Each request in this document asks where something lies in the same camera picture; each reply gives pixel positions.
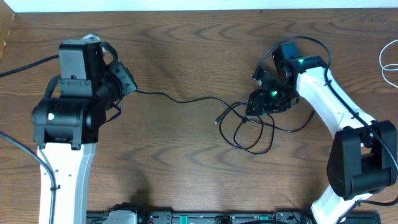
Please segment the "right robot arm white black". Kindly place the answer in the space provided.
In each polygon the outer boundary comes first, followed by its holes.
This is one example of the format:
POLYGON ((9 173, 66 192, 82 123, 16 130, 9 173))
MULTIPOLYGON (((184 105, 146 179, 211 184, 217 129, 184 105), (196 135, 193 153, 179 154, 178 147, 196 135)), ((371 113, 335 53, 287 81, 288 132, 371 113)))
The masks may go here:
POLYGON ((335 82, 330 62, 301 56, 283 40, 269 51, 275 73, 256 68, 261 86, 249 96, 246 115, 281 113, 304 98, 327 126, 332 138, 326 174, 329 185, 310 207, 314 223, 341 223, 361 203, 397 182, 397 130, 376 121, 335 82))

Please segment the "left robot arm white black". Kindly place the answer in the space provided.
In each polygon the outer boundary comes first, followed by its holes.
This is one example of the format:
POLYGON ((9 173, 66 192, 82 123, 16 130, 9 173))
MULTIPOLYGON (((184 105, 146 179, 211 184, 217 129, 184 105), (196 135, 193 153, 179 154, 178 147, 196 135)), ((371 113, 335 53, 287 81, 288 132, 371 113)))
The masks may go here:
POLYGON ((137 90, 117 51, 97 37, 59 46, 60 75, 32 111, 38 144, 39 223, 85 223, 90 169, 107 110, 137 90))

